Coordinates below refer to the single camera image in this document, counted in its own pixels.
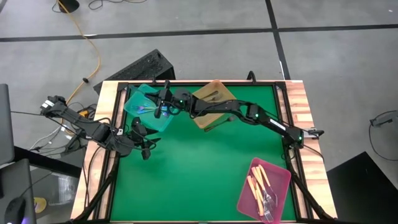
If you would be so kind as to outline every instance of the pink tray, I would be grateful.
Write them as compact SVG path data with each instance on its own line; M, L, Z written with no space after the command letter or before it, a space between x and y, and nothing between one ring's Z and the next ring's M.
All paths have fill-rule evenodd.
M290 172L286 169L280 168L278 166L275 166L273 164L270 164L266 161L263 161L262 159L259 158L254 158L251 161L250 168L248 171L248 175L251 175L254 177L254 175L251 172L251 168L262 165L269 183L274 190L275 194L278 196L278 206L275 208L273 211L271 211L271 215L274 218L273 222L264 222L264 223L280 223L280 219L282 218L282 212L283 208L285 205L285 199L286 199L286 194L287 190L289 189L289 182L290 182ZM257 210L257 202L253 197L253 194L251 192L250 186L246 180L246 177L244 178L244 184L243 184L243 189L241 192L241 196L239 198L238 204L237 204L237 209L239 212L250 216L252 218L255 218L256 220L261 221L260 215L258 214ZM271 197L275 200L274 195L272 194L271 190L267 186L267 184L264 181L264 185L266 186L267 192Z

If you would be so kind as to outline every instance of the yellow cable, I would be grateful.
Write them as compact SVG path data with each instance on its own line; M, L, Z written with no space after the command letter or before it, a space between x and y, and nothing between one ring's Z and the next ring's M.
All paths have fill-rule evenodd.
M94 45L94 43L93 43L89 38L87 38L87 37L83 34L83 32L82 32L81 29L80 29L79 24L77 23L77 21L75 20L75 18L70 14L70 12L68 11L68 9L66 9L66 7L65 7L59 0L57 0L57 2L58 2L58 4L62 7L62 9L63 9L65 12L67 12L69 18L75 23L77 29L79 30L80 35L81 35L84 39L86 39L86 40L94 47L94 49L95 49L95 52L96 52L97 57L98 57L98 64L97 64L97 67L95 68L94 72L92 72L92 73L87 77L87 79L89 80L89 79L92 78L92 77L98 72L98 70L100 69L100 66L101 66L101 55L100 55L100 52L99 52L99 50L97 49L97 47ZM84 85L84 84L85 84L84 82L81 82L81 83L77 86L77 88L75 89L75 91L73 91L73 93L69 96L69 98L68 98L68 100L67 100L67 104L69 104L70 100L76 95L76 93L79 91L79 89L81 88L81 86ZM66 129L65 131L66 131L68 134L73 134L72 132L70 132L70 131L67 130L67 129Z

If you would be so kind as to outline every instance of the gray floor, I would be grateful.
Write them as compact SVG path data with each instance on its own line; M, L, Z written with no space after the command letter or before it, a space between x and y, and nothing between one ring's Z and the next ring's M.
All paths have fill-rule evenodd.
M353 26L398 23L394 0L271 0L278 27ZM0 12L0 37L77 35L64 14L51 11L54 1L8 0ZM80 1L73 15L85 34L167 30L270 27L263 0L148 0L111 4L91 11ZM398 29L281 33L294 80L304 80L320 144L330 170L367 151L398 187L398 162L377 157L368 141L369 119L398 109ZM140 37L94 40L103 66L74 99L84 105L98 99L91 86L153 49L174 65L178 79L283 79L272 33ZM68 96L96 66L84 40L0 43L0 83L8 83L13 110L39 112L48 95ZM57 127L45 118L12 115L20 147ZM380 153L398 158L392 127L373 130ZM54 146L67 142L64 134ZM49 221L64 221L47 218Z

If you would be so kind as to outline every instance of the green mat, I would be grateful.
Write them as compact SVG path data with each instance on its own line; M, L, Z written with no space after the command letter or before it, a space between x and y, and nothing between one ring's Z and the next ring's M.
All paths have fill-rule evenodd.
M277 113L271 86L227 87L237 99ZM194 92L200 86L171 90L176 88ZM127 116L126 125L131 121ZM133 150L120 161L112 221L252 220L236 209L250 162L259 157L285 167L281 136L239 120L205 133L181 112L164 132L150 137L162 140L149 160ZM282 220L295 220L290 190Z

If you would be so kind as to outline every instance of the teal plastic container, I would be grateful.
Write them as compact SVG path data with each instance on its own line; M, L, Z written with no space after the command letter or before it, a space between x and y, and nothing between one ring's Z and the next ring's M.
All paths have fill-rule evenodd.
M160 118L155 118L156 105L153 101L145 97L145 93L157 92L156 89L149 85L142 84L139 88L131 87L133 93L127 103L124 105L124 110L134 117L139 117L141 122L148 128L156 131L164 131L173 119L173 115L166 112L164 107Z

